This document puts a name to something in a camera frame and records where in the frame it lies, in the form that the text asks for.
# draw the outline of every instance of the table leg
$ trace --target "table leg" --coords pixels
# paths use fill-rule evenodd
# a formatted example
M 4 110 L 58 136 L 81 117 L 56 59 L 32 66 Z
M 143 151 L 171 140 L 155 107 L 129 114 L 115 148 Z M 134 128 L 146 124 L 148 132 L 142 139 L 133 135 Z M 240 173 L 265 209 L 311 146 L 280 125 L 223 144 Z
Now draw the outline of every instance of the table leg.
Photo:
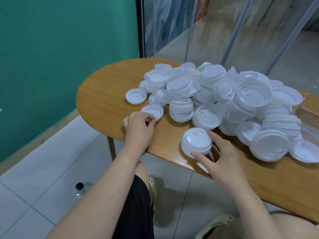
M 112 158 L 112 160 L 114 160 L 116 158 L 114 139 L 112 137 L 109 137 L 109 136 L 106 136 L 106 137 L 107 137 L 108 147 L 110 148 L 111 158 Z

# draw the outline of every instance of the black bottle cap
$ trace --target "black bottle cap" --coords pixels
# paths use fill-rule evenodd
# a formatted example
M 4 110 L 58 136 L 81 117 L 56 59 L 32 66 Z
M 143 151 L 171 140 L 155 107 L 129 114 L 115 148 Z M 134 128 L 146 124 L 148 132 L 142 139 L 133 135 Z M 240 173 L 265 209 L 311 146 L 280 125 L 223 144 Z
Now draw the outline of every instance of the black bottle cap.
M 77 190 L 82 190 L 83 188 L 84 188 L 84 184 L 83 183 L 77 183 L 77 185 L 75 186 L 75 188 L 77 189 Z

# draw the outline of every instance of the left hand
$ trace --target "left hand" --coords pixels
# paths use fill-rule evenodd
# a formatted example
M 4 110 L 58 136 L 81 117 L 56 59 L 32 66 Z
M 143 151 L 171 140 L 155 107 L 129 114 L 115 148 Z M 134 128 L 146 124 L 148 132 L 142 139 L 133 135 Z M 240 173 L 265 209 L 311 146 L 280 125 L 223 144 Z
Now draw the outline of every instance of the left hand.
M 152 120 L 146 126 L 145 120 Z M 143 153 L 149 146 L 155 121 L 155 117 L 146 112 L 132 112 L 129 117 L 123 120 L 126 129 L 125 146 Z

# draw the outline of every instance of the green wall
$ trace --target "green wall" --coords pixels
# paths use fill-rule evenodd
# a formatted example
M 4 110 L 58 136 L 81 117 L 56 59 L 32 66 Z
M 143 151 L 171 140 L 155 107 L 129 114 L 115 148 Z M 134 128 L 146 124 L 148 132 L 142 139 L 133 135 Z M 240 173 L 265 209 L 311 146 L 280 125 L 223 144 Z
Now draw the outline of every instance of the green wall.
M 66 116 L 82 81 L 138 58 L 135 0 L 0 0 L 0 161 Z

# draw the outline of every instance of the oval table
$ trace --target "oval table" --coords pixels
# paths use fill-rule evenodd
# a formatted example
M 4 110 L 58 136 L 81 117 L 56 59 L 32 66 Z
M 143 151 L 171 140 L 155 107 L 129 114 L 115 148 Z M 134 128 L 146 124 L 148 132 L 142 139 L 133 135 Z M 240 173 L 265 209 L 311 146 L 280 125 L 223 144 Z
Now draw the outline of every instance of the oval table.
M 112 158 L 116 157 L 114 140 L 124 142 L 125 129 L 122 120 L 131 112 L 140 111 L 148 105 L 147 99 L 139 105 L 127 102 L 128 90 L 138 88 L 146 72 L 158 63 L 178 67 L 181 63 L 162 59 L 132 59 L 110 64 L 95 71 L 83 81 L 78 89 L 76 104 L 82 118 L 95 130 L 108 137 Z M 317 96 L 307 98 L 302 104 L 305 116 L 317 118 L 319 108 Z M 184 132 L 194 127 L 192 122 L 177 123 L 169 115 L 168 105 L 163 117 L 157 121 L 153 140 L 147 152 L 195 173 L 211 178 L 181 150 Z M 248 181 L 264 201 L 293 212 L 300 217 L 319 223 L 319 167 L 304 164 L 289 154 L 277 162 L 263 162 L 255 158 L 248 146 L 237 137 L 214 132 L 230 140 L 238 151 Z

